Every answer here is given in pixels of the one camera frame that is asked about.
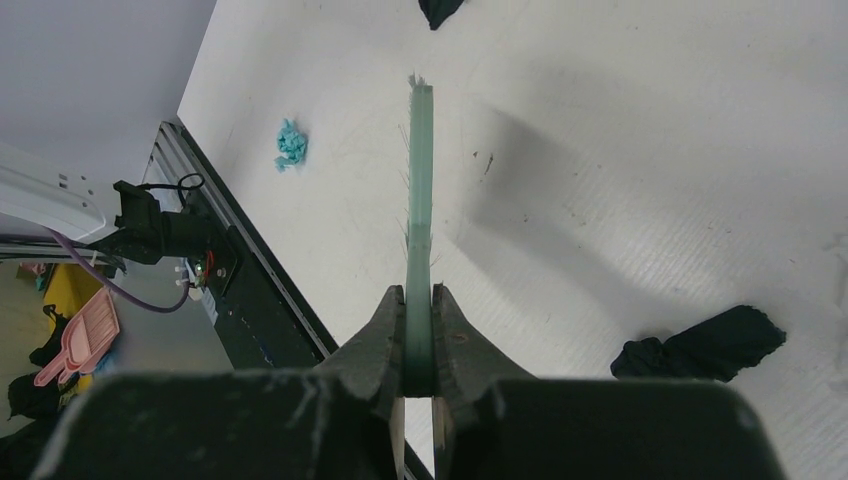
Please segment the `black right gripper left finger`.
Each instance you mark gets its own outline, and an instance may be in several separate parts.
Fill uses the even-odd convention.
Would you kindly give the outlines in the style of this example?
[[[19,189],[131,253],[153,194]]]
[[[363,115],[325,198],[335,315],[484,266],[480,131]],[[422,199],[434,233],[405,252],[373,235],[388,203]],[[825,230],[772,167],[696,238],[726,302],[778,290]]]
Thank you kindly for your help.
[[[404,292],[310,369],[114,375],[62,415],[36,479],[400,479]]]

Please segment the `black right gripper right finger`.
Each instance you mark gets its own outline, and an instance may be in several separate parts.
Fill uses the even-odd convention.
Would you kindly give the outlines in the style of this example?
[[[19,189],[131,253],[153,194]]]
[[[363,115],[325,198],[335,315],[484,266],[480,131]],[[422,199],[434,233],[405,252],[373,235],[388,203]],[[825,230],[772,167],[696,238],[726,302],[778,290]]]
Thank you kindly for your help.
[[[432,294],[439,479],[781,479],[764,428],[713,382],[540,379]]]

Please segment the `green hand brush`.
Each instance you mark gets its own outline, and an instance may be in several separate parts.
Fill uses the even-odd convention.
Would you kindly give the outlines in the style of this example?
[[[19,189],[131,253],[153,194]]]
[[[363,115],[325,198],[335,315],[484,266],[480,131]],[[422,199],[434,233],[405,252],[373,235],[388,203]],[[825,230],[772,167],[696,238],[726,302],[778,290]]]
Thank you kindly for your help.
[[[408,219],[406,228],[406,331],[404,395],[432,395],[434,340],[432,327],[431,244],[434,175],[434,94],[423,77],[411,75],[408,132]]]

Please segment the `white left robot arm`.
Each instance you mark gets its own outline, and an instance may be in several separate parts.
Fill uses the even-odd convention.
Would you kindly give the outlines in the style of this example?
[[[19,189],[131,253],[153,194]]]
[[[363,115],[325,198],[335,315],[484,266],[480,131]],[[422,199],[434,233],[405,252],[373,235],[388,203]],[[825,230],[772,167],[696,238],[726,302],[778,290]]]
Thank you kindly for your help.
[[[1,212],[92,244],[116,230],[120,196],[110,184],[3,143]]]

